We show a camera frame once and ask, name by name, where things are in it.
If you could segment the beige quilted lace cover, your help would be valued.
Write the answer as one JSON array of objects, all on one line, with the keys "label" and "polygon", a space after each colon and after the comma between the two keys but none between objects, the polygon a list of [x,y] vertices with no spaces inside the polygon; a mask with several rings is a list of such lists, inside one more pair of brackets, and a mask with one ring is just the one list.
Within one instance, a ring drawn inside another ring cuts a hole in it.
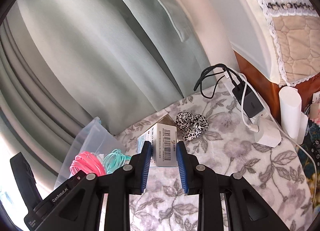
[{"label": "beige quilted lace cover", "polygon": [[319,15],[310,0],[257,0],[273,39],[280,85],[319,73]]}]

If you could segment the white charger plug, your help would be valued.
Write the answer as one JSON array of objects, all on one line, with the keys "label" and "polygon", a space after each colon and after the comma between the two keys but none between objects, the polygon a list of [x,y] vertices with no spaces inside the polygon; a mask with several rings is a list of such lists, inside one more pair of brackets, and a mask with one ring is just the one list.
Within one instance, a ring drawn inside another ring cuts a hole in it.
[{"label": "white charger plug", "polygon": [[255,125],[259,129],[254,133],[255,143],[275,148],[281,142],[280,131],[273,121],[259,117]]}]

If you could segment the white ear drops box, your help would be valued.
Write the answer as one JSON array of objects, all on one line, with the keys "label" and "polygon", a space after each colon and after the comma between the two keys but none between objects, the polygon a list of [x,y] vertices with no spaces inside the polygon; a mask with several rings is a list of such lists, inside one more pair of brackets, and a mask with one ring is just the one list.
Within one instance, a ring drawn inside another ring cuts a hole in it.
[{"label": "white ear drops box", "polygon": [[177,127],[156,123],[137,140],[137,152],[140,153],[145,141],[151,143],[151,167],[177,167],[176,144]]}]

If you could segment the floral fleece blanket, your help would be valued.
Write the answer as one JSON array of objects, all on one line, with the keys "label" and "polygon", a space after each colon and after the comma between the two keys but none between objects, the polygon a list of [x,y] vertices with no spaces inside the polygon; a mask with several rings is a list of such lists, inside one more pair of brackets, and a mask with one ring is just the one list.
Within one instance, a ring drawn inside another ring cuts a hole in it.
[{"label": "floral fleece blanket", "polygon": [[[157,113],[113,94],[104,104],[102,123],[128,155],[136,153],[137,138],[161,117],[175,118],[181,111],[204,115],[209,128],[185,144],[187,151],[218,174],[243,174],[290,230],[307,230],[312,223],[312,191],[295,148],[287,138],[275,148],[255,143],[239,105],[222,83]],[[197,212],[198,198],[183,193],[176,167],[152,167],[146,192],[130,198],[132,230],[195,230]]]}]

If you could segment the white paper roll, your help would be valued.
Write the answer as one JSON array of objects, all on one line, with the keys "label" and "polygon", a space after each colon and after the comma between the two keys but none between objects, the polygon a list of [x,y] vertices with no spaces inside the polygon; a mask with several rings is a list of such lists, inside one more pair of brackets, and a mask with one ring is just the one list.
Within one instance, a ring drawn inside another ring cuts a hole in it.
[{"label": "white paper roll", "polygon": [[298,145],[304,140],[308,117],[302,112],[302,98],[293,87],[283,87],[279,91],[280,117],[283,130]]}]

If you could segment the black power adapter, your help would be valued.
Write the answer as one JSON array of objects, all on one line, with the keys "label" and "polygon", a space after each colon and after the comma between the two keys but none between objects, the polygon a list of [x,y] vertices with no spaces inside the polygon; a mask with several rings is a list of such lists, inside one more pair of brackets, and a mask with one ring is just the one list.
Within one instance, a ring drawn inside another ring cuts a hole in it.
[{"label": "black power adapter", "polygon": [[[236,87],[232,89],[232,93],[239,102],[242,104],[242,94],[244,92],[244,83],[239,83]],[[244,112],[249,118],[255,117],[257,114],[262,112],[264,109],[261,102],[258,100],[252,89],[247,86],[245,96],[244,96]]]}]

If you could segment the grey green curtain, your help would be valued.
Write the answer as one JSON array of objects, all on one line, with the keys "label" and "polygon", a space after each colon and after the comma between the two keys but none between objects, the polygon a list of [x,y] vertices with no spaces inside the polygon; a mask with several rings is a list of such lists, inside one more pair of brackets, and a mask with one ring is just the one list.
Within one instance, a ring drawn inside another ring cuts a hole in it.
[{"label": "grey green curtain", "polygon": [[2,116],[47,187],[93,118],[117,135],[208,65],[178,0],[1,0]]}]

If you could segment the leopard print scrunchie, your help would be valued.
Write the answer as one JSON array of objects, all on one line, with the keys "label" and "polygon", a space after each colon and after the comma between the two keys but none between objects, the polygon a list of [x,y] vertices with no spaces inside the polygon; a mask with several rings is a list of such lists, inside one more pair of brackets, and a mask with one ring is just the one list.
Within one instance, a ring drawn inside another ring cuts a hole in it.
[{"label": "leopard print scrunchie", "polygon": [[177,114],[176,125],[180,128],[185,141],[198,138],[209,129],[208,121],[203,115],[188,111],[181,111]]}]

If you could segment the clear plastic storage bin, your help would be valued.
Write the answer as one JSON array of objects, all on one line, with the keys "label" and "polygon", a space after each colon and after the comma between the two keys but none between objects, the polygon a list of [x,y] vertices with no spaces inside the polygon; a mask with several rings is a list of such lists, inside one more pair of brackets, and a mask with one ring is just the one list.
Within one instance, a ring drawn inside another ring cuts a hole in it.
[{"label": "clear plastic storage bin", "polygon": [[95,117],[74,139],[62,164],[54,188],[57,188],[72,176],[69,168],[80,152],[91,152],[99,159],[103,159],[115,149],[119,149],[125,154],[125,146],[101,125],[99,117]]}]

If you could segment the brown packing tape roll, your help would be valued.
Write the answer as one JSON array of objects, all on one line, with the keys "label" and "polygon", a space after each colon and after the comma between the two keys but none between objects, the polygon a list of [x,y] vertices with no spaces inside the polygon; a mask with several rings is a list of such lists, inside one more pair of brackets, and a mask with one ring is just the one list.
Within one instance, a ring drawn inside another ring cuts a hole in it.
[{"label": "brown packing tape roll", "polygon": [[165,125],[171,125],[171,126],[176,126],[175,121],[170,117],[169,114],[165,115],[161,119],[157,121],[159,124],[165,124]]}]

